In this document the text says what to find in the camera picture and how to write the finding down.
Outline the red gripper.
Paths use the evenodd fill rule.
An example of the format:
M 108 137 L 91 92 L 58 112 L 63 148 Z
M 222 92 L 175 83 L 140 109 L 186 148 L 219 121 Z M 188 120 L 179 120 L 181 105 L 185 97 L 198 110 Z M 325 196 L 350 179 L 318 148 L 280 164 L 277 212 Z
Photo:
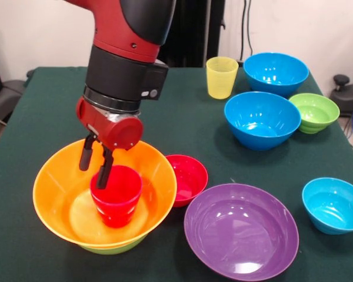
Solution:
M 129 150 L 141 139 L 144 127 L 142 122 L 131 114 L 114 114 L 97 108 L 80 98 L 76 106 L 80 122 L 89 130 L 82 148 L 79 169 L 86 171 L 92 156 L 94 141 L 102 143 L 104 162 L 98 172 L 97 189 L 105 189 L 114 158 L 111 150 Z

